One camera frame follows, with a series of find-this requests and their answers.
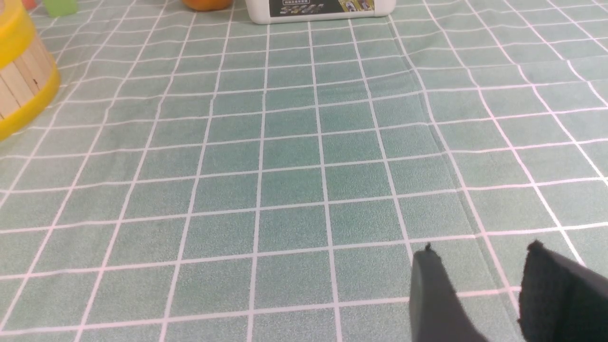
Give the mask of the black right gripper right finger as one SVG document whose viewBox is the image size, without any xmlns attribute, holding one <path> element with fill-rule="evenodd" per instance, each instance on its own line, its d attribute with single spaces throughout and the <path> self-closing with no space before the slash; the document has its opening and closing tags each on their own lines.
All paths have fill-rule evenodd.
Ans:
<svg viewBox="0 0 608 342">
<path fill-rule="evenodd" d="M 608 280 L 535 240 L 527 247 L 518 320 L 527 342 L 605 342 Z"/>
</svg>

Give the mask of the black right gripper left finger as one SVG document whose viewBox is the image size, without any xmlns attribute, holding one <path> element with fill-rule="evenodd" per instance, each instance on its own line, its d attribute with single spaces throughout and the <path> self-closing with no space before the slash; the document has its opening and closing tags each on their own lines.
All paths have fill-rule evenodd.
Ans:
<svg viewBox="0 0 608 342">
<path fill-rule="evenodd" d="M 487 341 L 469 320 L 430 243 L 413 254 L 409 318 L 413 342 Z"/>
</svg>

